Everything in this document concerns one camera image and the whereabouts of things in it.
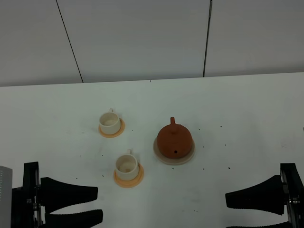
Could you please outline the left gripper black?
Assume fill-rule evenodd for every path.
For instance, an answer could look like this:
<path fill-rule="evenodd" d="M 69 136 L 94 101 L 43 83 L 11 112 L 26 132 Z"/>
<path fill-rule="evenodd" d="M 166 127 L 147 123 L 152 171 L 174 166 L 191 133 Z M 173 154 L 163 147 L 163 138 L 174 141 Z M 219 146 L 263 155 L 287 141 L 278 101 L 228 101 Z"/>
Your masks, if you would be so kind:
<path fill-rule="evenodd" d="M 95 209 L 75 214 L 50 214 L 56 210 L 97 199 L 98 188 L 72 185 L 39 178 L 38 162 L 24 164 L 23 184 L 12 189 L 12 228 L 91 228 L 103 222 L 103 211 Z M 45 207 L 44 224 L 41 205 Z"/>

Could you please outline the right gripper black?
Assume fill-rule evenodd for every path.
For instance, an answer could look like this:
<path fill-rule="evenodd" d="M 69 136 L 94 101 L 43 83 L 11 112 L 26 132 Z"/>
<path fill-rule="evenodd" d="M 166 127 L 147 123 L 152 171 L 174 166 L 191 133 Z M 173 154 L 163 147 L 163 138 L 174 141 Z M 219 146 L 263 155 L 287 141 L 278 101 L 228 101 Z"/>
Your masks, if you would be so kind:
<path fill-rule="evenodd" d="M 227 228 L 292 228 L 304 227 L 304 185 L 295 163 L 281 163 L 280 175 L 234 192 L 225 194 L 226 205 L 232 209 L 256 209 L 278 215 L 285 205 L 289 222 L 267 226 L 230 226 Z"/>

